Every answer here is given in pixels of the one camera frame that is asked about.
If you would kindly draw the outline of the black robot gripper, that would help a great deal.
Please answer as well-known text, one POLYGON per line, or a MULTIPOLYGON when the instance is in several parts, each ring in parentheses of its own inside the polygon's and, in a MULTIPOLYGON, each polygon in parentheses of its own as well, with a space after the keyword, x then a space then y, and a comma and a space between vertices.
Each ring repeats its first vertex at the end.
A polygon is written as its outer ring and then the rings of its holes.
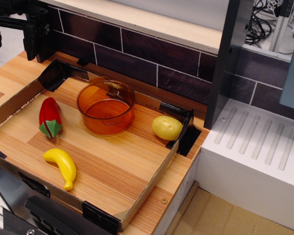
POLYGON ((50 32, 47 7, 37 0, 0 0, 0 27, 24 31, 27 59, 33 60, 41 50, 42 33, 50 32))

